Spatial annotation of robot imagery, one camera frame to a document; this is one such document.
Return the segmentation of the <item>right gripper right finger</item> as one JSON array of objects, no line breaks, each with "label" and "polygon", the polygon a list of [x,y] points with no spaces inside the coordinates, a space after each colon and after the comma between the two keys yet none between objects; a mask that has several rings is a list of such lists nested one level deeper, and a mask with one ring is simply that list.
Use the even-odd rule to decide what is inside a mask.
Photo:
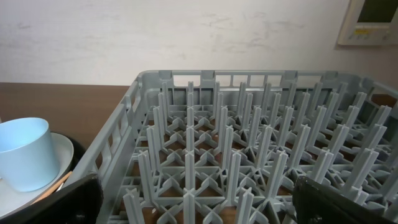
[{"label": "right gripper right finger", "polygon": [[292,194],[295,222],[331,224],[393,224],[314,180],[300,176]]}]

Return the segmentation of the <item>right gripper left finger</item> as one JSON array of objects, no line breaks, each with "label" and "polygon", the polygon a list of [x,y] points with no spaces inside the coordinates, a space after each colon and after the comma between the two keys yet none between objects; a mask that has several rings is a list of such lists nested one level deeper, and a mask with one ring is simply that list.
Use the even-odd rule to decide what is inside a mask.
[{"label": "right gripper left finger", "polygon": [[90,174],[58,192],[1,219],[1,224],[96,223],[104,194],[99,177]]}]

